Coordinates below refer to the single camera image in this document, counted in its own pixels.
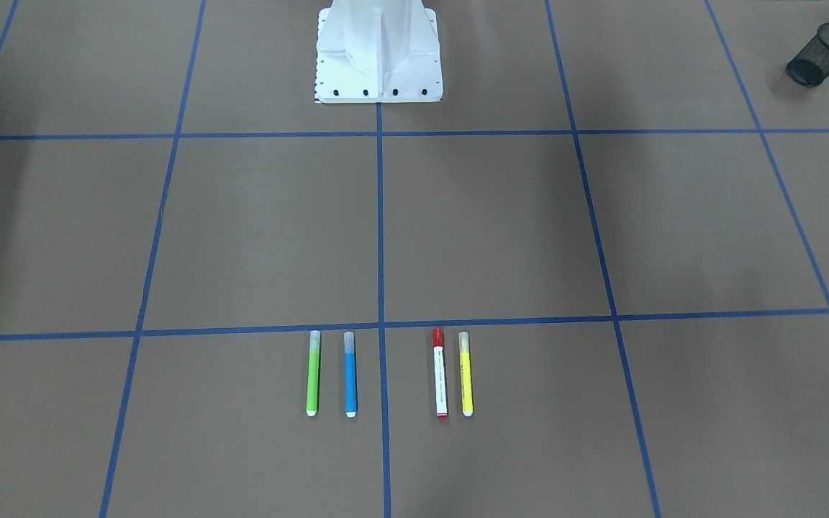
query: green marker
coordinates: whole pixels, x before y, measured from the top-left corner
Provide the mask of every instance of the green marker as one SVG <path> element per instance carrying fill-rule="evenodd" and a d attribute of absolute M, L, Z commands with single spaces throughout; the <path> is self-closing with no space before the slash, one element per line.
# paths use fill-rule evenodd
<path fill-rule="evenodd" d="M 309 334 L 309 385 L 306 387 L 306 415 L 312 417 L 319 411 L 319 354 L 322 348 L 322 332 Z"/>

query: blue highlighter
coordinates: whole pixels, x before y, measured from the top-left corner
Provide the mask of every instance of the blue highlighter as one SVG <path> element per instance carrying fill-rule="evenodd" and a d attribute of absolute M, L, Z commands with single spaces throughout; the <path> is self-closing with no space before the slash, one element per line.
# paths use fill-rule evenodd
<path fill-rule="evenodd" d="M 354 332 L 345 332 L 345 413 L 356 417 L 356 353 Z"/>

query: yellow marker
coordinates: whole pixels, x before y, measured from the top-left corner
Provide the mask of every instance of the yellow marker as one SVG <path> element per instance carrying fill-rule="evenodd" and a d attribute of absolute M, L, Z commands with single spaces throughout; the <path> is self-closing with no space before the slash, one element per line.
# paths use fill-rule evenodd
<path fill-rule="evenodd" d="M 463 393 L 463 416 L 473 414 L 471 400 L 471 361 L 469 360 L 469 332 L 460 332 L 460 388 Z"/>

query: mesh pencil cup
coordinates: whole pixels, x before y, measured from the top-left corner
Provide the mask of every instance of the mesh pencil cup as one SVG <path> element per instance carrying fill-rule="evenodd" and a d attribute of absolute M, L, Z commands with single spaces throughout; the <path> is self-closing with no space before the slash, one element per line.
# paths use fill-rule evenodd
<path fill-rule="evenodd" d="M 797 84 L 818 86 L 829 76 L 829 23 L 786 65 L 786 73 Z"/>

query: marker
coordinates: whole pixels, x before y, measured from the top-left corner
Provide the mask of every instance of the marker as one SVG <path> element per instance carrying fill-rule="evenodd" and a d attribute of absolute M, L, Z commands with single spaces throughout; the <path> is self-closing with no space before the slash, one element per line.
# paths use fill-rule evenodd
<path fill-rule="evenodd" d="M 437 419 L 447 419 L 447 373 L 443 361 L 443 329 L 434 328 L 434 394 L 437 396 Z"/>
<path fill-rule="evenodd" d="M 460 388 L 463 393 L 463 416 L 473 414 L 471 400 L 471 360 L 469 360 L 469 332 L 460 332 Z"/>
<path fill-rule="evenodd" d="M 345 332 L 345 414 L 356 417 L 356 354 L 354 332 Z"/>
<path fill-rule="evenodd" d="M 319 411 L 319 354 L 322 350 L 322 332 L 309 333 L 309 384 L 306 385 L 306 415 Z"/>

